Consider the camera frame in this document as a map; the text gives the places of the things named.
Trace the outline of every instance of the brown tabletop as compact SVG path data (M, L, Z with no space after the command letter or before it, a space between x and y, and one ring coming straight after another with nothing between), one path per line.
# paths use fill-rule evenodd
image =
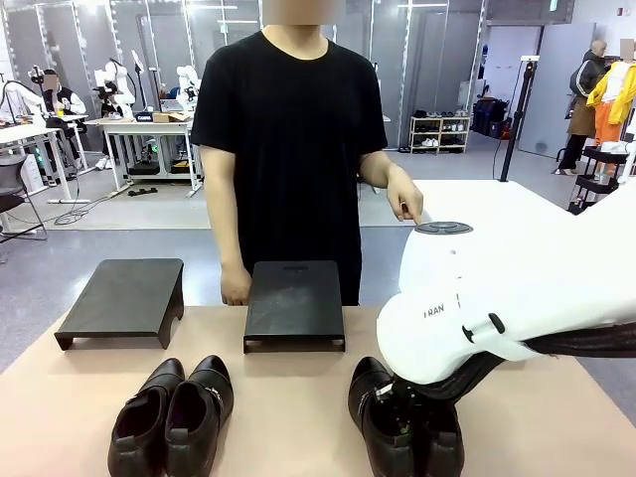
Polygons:
M346 355L244 356L245 312L187 308L167 351L156 342L130 349L137 340L64 353L55 324L0 377L0 476L107 476L115 417L149 373L177 357L188 374L218 354L236 404L213 476L371 477L347 390L358 361L380 356L378 310L346 310ZM636 429L574 359L504 365L460 403L459 414L463 477L635 475Z

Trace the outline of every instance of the pair of black shoes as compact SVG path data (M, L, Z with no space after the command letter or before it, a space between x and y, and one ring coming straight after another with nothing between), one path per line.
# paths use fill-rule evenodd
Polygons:
M207 477L221 428L234 407L230 375L218 356L185 380L174 358L159 365L119 413L108 449L112 477Z
M415 399L403 415L376 399L376 390L392 381L378 360L364 358L349 388L349 414L363 434L374 476L459 477L464 447L454 404Z

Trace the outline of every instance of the hand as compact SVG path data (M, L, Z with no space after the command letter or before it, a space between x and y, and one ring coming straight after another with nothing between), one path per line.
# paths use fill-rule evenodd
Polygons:
M387 199L389 199L389 204L400 222L407 220L414 221L416 225L422 223L424 196L402 167L393 166L391 168Z
M226 305L246 306L250 287L251 276L242 263L222 266L221 297Z

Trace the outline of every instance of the black shoe rack stand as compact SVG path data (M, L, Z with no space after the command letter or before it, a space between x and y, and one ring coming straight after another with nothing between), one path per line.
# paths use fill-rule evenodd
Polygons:
M618 189L618 170L619 166L624 165L627 162L627 154L609 154L607 152L600 152L595 147L586 147L583 151L583 156L588 158L585 172L582 176L578 176L576 179L575 188L578 190L574 199L569 203L567 210L576 216L583 212L588 207L593 206L599 200L598 195L608 195ZM613 164L616 166L614 170L614 176L609 179L608 184L599 184L594 180L594 172L598 167L598 164ZM588 200L589 194L596 194L596 198L593 201Z

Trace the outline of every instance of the yellow jacket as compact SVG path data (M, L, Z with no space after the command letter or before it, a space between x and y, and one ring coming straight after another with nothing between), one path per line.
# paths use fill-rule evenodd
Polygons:
M605 75L594 91L590 93L589 98L587 99L588 106L596 107L601 103L603 95L607 91L607 80L616 65L616 63L612 65L612 69L609 73ZM612 110L609 115L610 124L623 124L627 120L629 113L632 110L632 101L634 100L634 97L636 97L636 64L632 65L627 72L625 86L618 98L614 101L614 105L612 106Z

